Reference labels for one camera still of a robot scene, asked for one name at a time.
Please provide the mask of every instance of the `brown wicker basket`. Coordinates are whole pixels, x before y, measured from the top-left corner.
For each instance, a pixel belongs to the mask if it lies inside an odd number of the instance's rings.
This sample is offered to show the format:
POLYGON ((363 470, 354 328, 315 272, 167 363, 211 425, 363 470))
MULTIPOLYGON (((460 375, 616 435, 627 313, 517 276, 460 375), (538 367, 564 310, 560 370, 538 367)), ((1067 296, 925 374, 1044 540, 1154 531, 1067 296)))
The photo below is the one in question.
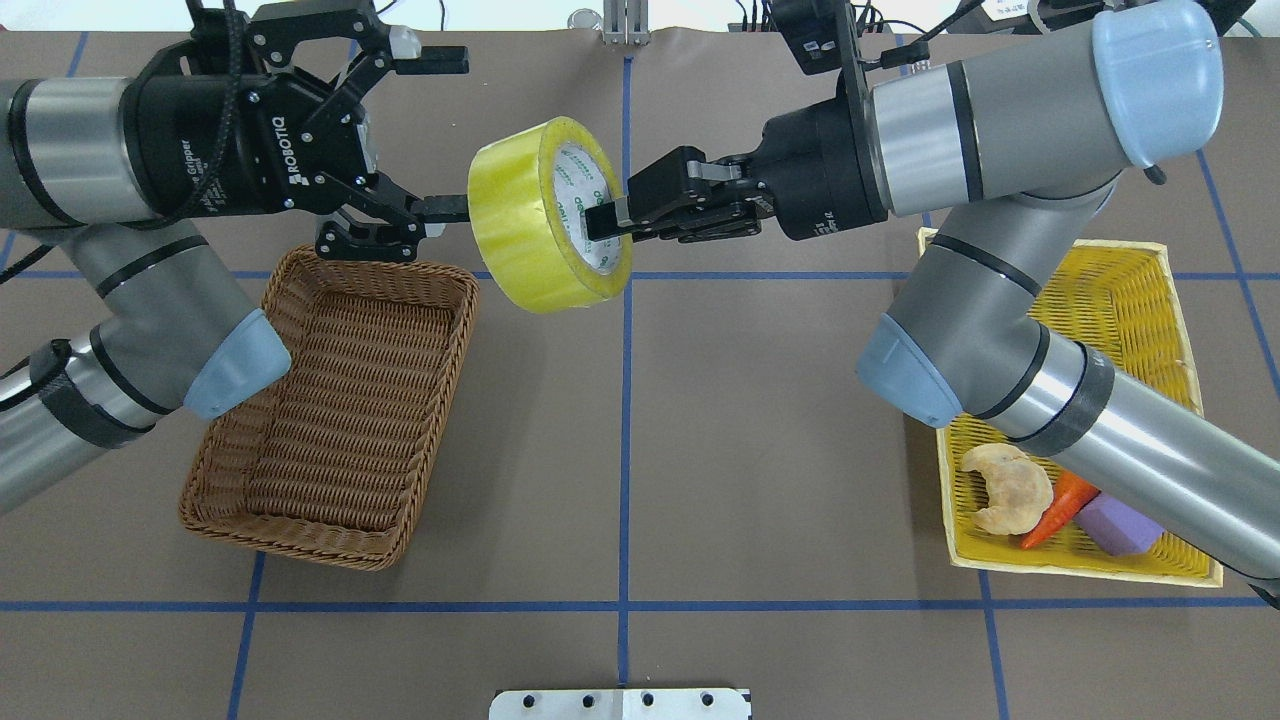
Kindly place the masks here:
POLYGON ((182 493, 207 538, 360 570, 404 553, 466 356, 479 287, 431 263, 285 255, 262 309, 293 355, 215 420, 182 493))

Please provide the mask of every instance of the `basket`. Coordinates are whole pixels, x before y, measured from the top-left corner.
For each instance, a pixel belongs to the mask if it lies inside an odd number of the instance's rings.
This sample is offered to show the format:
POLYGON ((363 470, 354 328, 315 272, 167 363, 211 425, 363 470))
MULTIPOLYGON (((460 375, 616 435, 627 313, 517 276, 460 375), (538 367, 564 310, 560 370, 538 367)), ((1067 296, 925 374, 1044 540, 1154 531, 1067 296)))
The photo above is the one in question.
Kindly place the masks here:
POLYGON ((479 287, 430 263, 287 254, 262 309, 293 356, 215 420, 182 524, 301 560, 380 570, 404 553, 466 356, 479 287))
MULTIPOLYGON (((922 252, 934 232, 920 231, 922 252)), ((1092 345, 1121 370, 1203 414, 1190 341, 1164 245, 1078 241, 1036 300, 1030 315, 1069 338, 1092 345)), ((974 446, 1007 439, 968 414, 940 429, 937 438, 942 519, 952 565, 1222 587, 1221 564, 1167 532, 1146 553, 1116 557, 1100 548, 1074 521, 1032 550, 1018 547, 1016 538, 978 529, 972 515, 987 506, 986 483, 977 473, 960 473, 956 468, 974 446)), ((1050 478, 1057 479, 1060 466, 1034 460, 1050 478)))

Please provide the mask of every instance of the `gray table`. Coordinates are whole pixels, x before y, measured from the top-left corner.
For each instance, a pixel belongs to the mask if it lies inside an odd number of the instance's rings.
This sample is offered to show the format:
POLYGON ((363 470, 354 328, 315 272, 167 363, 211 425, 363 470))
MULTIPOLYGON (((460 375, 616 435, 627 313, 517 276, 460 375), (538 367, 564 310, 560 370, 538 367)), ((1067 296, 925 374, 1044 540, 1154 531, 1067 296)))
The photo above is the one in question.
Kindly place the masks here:
MULTIPOLYGON (((131 74, 175 38, 0 33, 0 74, 131 74)), ((623 169, 678 143, 750 150, 833 83, 768 36, 426 40, 471 46, 472 73, 369 101, 384 169, 420 193, 461 192, 477 147, 559 114, 623 169)), ((936 61, 1012 41, 945 37, 936 61)), ((346 53, 301 64, 326 74, 346 53)), ((1162 188, 1126 177, 1085 234, 1170 246, 1208 418, 1280 456, 1280 41, 1225 55, 1203 155, 1165 164, 1162 188)), ((799 245, 776 227, 649 242, 622 299, 552 316, 483 281, 425 516, 380 574, 187 534, 202 424, 175 414, 0 521, 0 717, 465 719, 499 689, 620 682, 749 687, 758 717, 1274 716, 1280 614, 1234 579, 947 565, 932 436, 852 374, 915 228, 941 217, 799 245)), ((312 220, 201 227, 256 295, 312 220)), ((31 247, 0 242, 0 260, 31 247)), ((484 270, 466 225, 424 255, 484 270)), ((0 360, 104 314, 51 255, 0 288, 0 360)))

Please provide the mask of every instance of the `beige toy food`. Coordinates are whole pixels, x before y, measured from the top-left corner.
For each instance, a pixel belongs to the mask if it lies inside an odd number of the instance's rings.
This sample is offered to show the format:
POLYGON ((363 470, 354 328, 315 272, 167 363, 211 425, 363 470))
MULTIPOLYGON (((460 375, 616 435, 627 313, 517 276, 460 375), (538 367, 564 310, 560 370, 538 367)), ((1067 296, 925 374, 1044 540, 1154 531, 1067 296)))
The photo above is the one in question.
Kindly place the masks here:
POLYGON ((1011 445, 979 445, 964 454, 960 470, 978 470, 987 480, 991 505, 974 512, 973 521, 993 536, 1029 532, 1053 502, 1048 474, 1011 445))

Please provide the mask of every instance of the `robotiq logo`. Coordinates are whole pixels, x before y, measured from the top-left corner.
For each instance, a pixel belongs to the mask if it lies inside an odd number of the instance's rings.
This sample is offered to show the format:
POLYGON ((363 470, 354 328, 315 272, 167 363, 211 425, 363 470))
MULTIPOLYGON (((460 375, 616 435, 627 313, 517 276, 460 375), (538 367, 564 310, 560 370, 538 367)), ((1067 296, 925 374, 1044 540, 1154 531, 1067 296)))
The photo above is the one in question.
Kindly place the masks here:
POLYGON ((289 128, 284 126, 284 118, 271 118, 271 127, 275 128, 275 143, 280 146, 280 158, 284 159, 284 169, 289 173, 289 184, 308 186, 306 176, 298 169, 298 156, 293 154, 293 141, 289 140, 289 128))

